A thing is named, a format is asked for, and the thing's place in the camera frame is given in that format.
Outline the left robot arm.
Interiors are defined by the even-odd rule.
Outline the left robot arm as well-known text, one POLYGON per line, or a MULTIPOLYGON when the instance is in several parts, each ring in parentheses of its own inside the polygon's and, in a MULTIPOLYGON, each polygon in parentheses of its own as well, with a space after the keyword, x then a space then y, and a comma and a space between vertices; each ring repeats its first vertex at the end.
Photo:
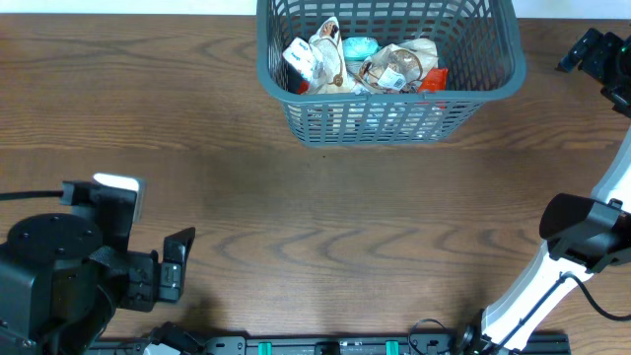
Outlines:
POLYGON ((117 310, 149 313, 181 298, 195 230, 166 237, 162 252, 129 250, 142 192, 139 180, 111 176, 2 194, 71 209, 19 221, 1 245, 2 353, 83 354, 117 310))

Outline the white rice bag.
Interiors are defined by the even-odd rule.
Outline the white rice bag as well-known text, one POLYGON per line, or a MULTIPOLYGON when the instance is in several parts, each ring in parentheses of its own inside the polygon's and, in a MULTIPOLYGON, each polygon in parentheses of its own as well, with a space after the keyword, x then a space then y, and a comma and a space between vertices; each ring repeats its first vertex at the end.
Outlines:
POLYGON ((316 59, 311 94, 349 94, 355 81, 346 68, 339 22, 329 17, 309 39, 316 59))

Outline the kraft paper snack bag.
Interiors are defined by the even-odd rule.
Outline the kraft paper snack bag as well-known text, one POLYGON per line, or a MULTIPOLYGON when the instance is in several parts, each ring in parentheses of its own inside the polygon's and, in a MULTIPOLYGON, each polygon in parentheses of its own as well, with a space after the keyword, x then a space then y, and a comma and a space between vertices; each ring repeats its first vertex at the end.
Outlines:
POLYGON ((363 62, 347 63, 347 69, 373 94, 416 92, 432 69, 438 67, 436 44, 417 38, 389 44, 363 62))

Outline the teal wet wipe packet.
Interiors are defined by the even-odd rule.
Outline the teal wet wipe packet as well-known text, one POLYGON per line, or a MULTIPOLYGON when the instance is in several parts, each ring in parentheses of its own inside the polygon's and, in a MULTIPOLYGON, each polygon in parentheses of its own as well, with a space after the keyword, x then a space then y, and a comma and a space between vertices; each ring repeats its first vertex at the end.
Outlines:
POLYGON ((373 37, 354 36, 342 40, 346 61, 364 61, 380 50, 378 41, 373 37))

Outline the orange and tan cracker packet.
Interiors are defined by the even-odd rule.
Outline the orange and tan cracker packet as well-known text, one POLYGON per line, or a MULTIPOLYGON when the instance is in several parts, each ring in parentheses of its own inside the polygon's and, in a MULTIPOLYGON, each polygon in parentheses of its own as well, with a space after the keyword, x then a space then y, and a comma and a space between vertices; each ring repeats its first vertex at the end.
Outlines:
POLYGON ((449 75, 448 68, 433 68, 431 69, 421 85, 419 86, 417 92, 440 92, 444 91, 447 86, 447 80, 449 75))

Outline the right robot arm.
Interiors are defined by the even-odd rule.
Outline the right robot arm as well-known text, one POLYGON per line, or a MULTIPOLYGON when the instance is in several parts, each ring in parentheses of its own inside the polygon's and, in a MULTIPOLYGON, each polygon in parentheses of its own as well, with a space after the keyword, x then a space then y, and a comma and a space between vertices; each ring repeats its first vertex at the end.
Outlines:
MULTIPOLYGON (((588 74, 613 110, 630 114, 630 41, 589 29, 557 68, 588 74)), ((630 141, 590 196, 559 193, 539 223, 542 243, 517 280, 464 331, 456 354, 519 354, 539 324, 574 289, 630 260, 630 141)))

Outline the grey plastic mesh basket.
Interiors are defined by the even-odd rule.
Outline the grey plastic mesh basket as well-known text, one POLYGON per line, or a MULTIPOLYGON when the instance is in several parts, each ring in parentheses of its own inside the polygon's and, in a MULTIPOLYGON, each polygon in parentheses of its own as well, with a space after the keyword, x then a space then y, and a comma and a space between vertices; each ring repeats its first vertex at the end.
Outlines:
POLYGON ((257 74, 283 109, 290 131, 311 147, 433 143, 484 104, 514 94, 526 77, 519 23, 510 0, 258 0, 257 74), (300 95, 301 78, 282 52, 338 20, 342 37, 380 45, 433 41, 447 86, 410 94, 300 95))

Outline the blue tissue packet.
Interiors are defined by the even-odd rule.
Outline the blue tissue packet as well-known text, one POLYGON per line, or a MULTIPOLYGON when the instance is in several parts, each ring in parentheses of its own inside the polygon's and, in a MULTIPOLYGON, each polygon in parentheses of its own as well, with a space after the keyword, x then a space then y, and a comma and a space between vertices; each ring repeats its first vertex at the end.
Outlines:
POLYGON ((318 61, 310 45, 296 37, 282 52, 282 57, 290 68, 292 82, 290 90, 298 95, 305 94, 316 81, 318 61))

